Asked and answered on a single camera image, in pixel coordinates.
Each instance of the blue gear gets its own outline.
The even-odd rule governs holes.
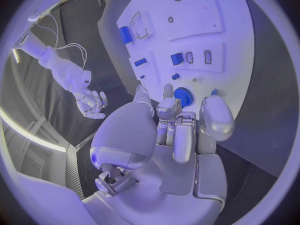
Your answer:
[[[188,107],[190,106],[194,101],[193,94],[186,89],[185,87],[179,87],[174,91],[174,97],[176,99],[180,99],[181,106]]]

